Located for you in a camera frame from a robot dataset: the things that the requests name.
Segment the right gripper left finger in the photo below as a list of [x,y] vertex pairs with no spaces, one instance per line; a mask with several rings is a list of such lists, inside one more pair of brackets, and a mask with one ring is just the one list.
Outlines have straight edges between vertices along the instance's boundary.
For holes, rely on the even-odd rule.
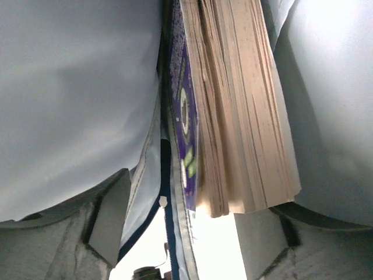
[[130,190],[121,169],[60,204],[1,222],[1,279],[108,279]]

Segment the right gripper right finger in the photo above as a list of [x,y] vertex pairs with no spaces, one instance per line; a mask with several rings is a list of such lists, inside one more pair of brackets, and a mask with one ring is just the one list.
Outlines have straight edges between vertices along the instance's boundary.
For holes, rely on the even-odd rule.
[[234,216],[246,279],[372,279],[372,228],[297,204]]

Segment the navy blue student backpack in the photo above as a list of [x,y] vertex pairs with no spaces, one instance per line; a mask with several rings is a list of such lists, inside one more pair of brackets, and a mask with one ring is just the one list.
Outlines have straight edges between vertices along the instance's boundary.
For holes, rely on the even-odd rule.
[[[178,192],[166,2],[1,2],[1,222],[127,169],[118,262],[163,207],[173,279],[213,278],[231,253],[214,230],[201,249],[207,213]],[[371,227],[372,2],[259,2],[301,186],[286,204]]]

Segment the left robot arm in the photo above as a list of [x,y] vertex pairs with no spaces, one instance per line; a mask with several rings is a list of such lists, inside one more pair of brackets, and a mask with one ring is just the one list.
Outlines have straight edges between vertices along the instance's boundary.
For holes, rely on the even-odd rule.
[[154,266],[147,266],[142,267],[134,270],[131,280],[172,280],[173,275],[171,271],[167,271],[165,273],[161,273],[160,267],[168,261],[169,257],[169,248],[168,243],[164,243],[164,251],[166,254],[166,259],[160,265]]

